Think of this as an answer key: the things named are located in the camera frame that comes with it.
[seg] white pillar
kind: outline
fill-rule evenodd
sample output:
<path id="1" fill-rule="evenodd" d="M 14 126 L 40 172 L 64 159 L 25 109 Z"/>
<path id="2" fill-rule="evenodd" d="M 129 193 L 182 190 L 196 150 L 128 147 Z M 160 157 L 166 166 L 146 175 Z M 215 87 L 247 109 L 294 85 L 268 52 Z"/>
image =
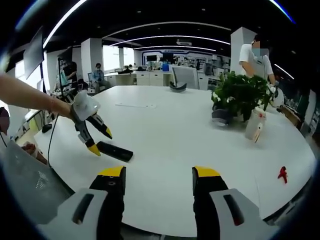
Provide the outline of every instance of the white pillar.
<path id="1" fill-rule="evenodd" d="M 76 63 L 76 76 L 78 79 L 83 79 L 82 60 L 81 60 L 81 47 L 74 47 L 72 49 L 72 61 Z"/>
<path id="2" fill-rule="evenodd" d="M 90 52 L 90 38 L 81 43 L 81 64 L 82 75 L 85 81 L 88 81 L 88 74 L 92 73 L 91 68 L 91 52 Z"/>
<path id="3" fill-rule="evenodd" d="M 104 70 L 103 63 L 103 47 L 101 38 L 90 38 L 90 53 L 91 53 L 91 71 L 96 68 L 96 64 L 101 64 L 101 69 Z"/>
<path id="4" fill-rule="evenodd" d="M 119 47 L 119 62 L 120 62 L 120 68 L 124 68 L 125 60 L 124 60 L 124 48 Z"/>
<path id="5" fill-rule="evenodd" d="M 242 66 L 239 65 L 240 50 L 243 44 L 251 44 L 256 33 L 245 27 L 240 27 L 231 34 L 231 64 L 230 71 L 236 74 L 242 73 Z"/>
<path id="6" fill-rule="evenodd" d="M 142 52 L 139 50 L 134 50 L 134 63 L 137 66 L 142 66 Z"/>
<path id="7" fill-rule="evenodd" d="M 102 39 L 100 38 L 88 38 L 81 43 L 82 75 L 85 81 L 89 80 L 88 74 L 95 70 L 97 63 L 100 63 L 103 68 L 102 52 Z"/>

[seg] white chair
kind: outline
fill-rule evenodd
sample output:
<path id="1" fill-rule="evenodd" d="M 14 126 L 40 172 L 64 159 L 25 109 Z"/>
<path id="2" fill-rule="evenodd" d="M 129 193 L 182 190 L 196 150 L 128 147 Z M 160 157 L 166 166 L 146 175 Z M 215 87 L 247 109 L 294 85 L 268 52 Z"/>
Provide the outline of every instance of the white chair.
<path id="1" fill-rule="evenodd" d="M 186 83 L 187 89 L 199 89 L 197 69 L 186 66 L 170 66 L 173 73 L 174 83 Z"/>

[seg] plant pot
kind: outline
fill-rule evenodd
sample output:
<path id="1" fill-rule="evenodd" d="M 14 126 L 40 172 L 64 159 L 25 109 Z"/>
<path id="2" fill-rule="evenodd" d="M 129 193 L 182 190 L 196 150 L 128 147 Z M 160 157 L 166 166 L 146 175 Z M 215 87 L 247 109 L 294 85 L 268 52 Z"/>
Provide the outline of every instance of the plant pot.
<path id="1" fill-rule="evenodd" d="M 227 109 L 222 109 L 213 106 L 213 112 L 211 114 L 211 119 L 218 126 L 226 126 L 233 120 L 233 115 Z"/>

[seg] table surface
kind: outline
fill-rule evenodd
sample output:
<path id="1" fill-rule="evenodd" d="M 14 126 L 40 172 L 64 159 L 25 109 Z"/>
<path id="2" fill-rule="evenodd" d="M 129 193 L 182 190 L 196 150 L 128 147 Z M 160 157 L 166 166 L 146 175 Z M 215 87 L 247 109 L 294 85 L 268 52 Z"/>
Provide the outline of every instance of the table surface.
<path id="1" fill-rule="evenodd" d="M 125 210 L 122 221 L 145 231 L 179 237 L 197 235 L 193 212 L 192 167 L 217 170 L 229 189 L 238 189 L 270 216 L 306 184 L 315 156 L 300 132 L 271 109 L 257 143 L 244 129 L 220 128 L 211 121 L 211 92 L 187 89 L 182 93 L 159 86 L 115 86 L 94 98 L 98 114 L 110 127 L 113 140 L 91 124 L 97 143 L 134 152 L 125 163 L 87 150 L 74 124 L 59 117 L 52 138 L 50 164 L 74 190 L 88 188 L 105 168 L 126 166 Z M 51 130 L 39 132 L 39 148 L 48 152 Z M 278 179 L 282 166 L 288 183 Z"/>

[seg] cable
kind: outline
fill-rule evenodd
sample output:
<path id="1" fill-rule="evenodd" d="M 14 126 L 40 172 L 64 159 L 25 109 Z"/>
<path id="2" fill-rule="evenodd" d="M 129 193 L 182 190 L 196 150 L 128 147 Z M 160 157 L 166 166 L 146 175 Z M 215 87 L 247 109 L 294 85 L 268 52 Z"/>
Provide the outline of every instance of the cable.
<path id="1" fill-rule="evenodd" d="M 52 132 L 51 132 L 49 147 L 48 147 L 48 165 L 49 165 L 50 168 L 51 168 L 51 165 L 50 165 L 50 162 L 49 162 L 50 146 L 51 146 L 52 136 L 54 135 L 54 131 L 55 131 L 56 124 L 57 124 L 57 121 L 58 121 L 58 117 L 59 117 L 59 116 L 60 116 L 59 114 L 56 116 L 55 123 L 54 123 L 54 125 L 53 125 Z"/>
<path id="2" fill-rule="evenodd" d="M 2 106 L 2 107 L 0 107 L 0 117 L 1 117 L 1 113 L 3 112 L 3 111 L 5 111 L 6 109 Z M 2 137 L 2 133 L 1 133 L 1 126 L 0 126 L 0 135 L 1 135 L 1 138 L 2 138 L 2 141 L 3 141 L 3 143 L 4 143 L 4 145 L 5 145 L 5 147 L 7 148 L 8 146 L 7 146 L 7 144 L 6 144 L 6 142 L 5 142 L 5 140 L 4 140 L 4 138 Z"/>
<path id="3" fill-rule="evenodd" d="M 4 138 L 2 137 L 2 133 L 1 133 L 1 132 L 0 132 L 0 135 L 1 135 L 1 138 L 2 138 L 2 141 L 3 141 L 4 145 L 5 145 L 5 147 L 7 148 L 8 146 L 7 146 L 7 144 L 6 144 L 5 140 L 4 140 Z"/>

